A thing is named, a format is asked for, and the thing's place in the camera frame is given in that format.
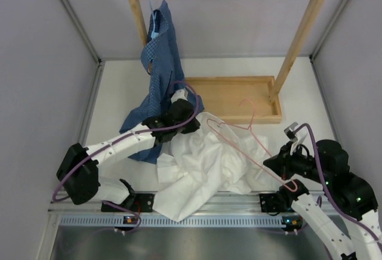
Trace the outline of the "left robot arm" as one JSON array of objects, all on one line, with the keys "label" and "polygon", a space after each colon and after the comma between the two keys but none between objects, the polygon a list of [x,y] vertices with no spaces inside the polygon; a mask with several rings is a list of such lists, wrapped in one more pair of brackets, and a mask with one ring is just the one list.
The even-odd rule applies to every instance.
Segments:
[{"label": "left robot arm", "polygon": [[69,147],[57,173],[57,179],[74,205],[101,201],[106,205],[130,211],[136,193],[124,179],[113,179],[106,172],[114,164],[142,151],[159,147],[177,134],[199,129],[194,106],[185,99],[172,102],[159,116],[152,116],[133,129],[108,141],[84,147]]}]

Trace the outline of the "blue plaid shirt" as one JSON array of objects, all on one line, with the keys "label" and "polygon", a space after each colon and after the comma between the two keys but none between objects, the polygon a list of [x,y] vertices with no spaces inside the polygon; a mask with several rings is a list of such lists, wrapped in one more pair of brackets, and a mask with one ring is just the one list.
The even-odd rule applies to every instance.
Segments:
[{"label": "blue plaid shirt", "polygon": [[155,39],[149,39],[152,29],[150,19],[148,42],[141,53],[141,63],[150,73],[149,93],[138,107],[130,111],[119,130],[121,134],[148,117],[159,116],[167,111],[173,93],[185,88],[175,28],[166,1],[162,1],[161,6],[156,9],[156,17],[159,35]]}]

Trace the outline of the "pink wire hanger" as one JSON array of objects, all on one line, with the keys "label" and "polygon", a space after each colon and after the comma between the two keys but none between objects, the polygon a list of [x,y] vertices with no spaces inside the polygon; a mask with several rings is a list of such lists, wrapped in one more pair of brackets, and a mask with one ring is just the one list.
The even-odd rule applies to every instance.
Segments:
[{"label": "pink wire hanger", "polygon": [[[218,122],[215,119],[207,119],[207,125],[220,139],[224,140],[229,146],[235,149],[238,153],[243,155],[245,160],[249,163],[249,168],[244,174],[245,181],[253,190],[271,190],[273,183],[276,182],[281,187],[294,193],[298,189],[296,181],[292,180],[288,185],[281,177],[277,177],[275,173],[271,172],[263,165],[266,157],[270,157],[269,143],[265,143],[265,138],[256,136],[252,130],[252,125],[255,119],[256,106],[253,101],[243,99],[241,103],[249,103],[252,107],[252,114],[248,126],[230,125],[225,121]],[[235,132],[241,130],[245,133],[243,139],[240,140],[241,144],[237,145],[223,132],[224,129],[235,128]]]}]

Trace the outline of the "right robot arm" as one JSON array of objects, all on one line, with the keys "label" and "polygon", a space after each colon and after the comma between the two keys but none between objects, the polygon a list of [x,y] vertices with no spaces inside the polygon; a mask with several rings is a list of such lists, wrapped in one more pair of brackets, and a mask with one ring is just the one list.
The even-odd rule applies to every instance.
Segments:
[{"label": "right robot arm", "polygon": [[304,145],[292,153],[292,143],[265,160],[264,166],[287,182],[276,192],[278,206],[283,211],[298,213],[320,238],[332,259],[381,259],[381,230],[378,203],[372,187],[350,171],[349,155],[333,140],[316,143],[322,166],[326,197],[338,207],[348,233],[344,234],[315,203],[313,196],[297,174],[319,182],[315,158]]}]

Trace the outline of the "blue hanger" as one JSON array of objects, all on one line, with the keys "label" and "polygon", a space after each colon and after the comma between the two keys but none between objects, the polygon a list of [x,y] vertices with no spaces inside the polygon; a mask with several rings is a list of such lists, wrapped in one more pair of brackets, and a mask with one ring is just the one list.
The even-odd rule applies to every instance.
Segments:
[{"label": "blue hanger", "polygon": [[149,6],[150,6],[150,11],[151,11],[151,21],[152,21],[152,29],[149,34],[149,39],[155,39],[159,35],[159,26],[158,26],[158,21],[156,17],[156,10],[153,9],[152,7],[152,0],[149,0]]}]

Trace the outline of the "white shirt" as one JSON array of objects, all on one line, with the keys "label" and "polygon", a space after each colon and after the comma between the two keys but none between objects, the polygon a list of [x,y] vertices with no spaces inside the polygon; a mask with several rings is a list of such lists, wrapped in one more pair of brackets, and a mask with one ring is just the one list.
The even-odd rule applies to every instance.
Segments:
[{"label": "white shirt", "polygon": [[[245,181],[249,163],[243,155],[220,139],[207,125],[207,119],[221,122],[210,113],[200,113],[201,127],[194,133],[176,135],[162,147],[157,159],[158,181],[163,188],[156,193],[153,210],[179,222],[199,210],[218,191],[248,194],[253,190]],[[265,131],[256,132],[269,143],[270,153],[275,142]],[[240,145],[245,133],[232,129],[223,132]]]}]

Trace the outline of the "wooden clothes rack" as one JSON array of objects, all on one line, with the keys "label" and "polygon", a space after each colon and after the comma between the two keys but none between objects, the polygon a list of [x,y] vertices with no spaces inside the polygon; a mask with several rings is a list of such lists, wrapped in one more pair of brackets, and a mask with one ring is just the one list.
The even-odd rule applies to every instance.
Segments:
[{"label": "wooden clothes rack", "polygon": [[[141,43],[147,45],[148,36],[142,0],[128,0]],[[277,72],[276,66],[266,69],[258,59],[211,58],[207,73],[196,72],[187,80],[198,90],[208,112],[230,124],[246,124],[250,120],[248,109],[235,106],[239,97],[249,98],[257,106],[254,118],[257,124],[279,124],[283,119],[280,92],[306,43],[325,0],[309,0],[303,17],[292,39],[286,56]]]}]

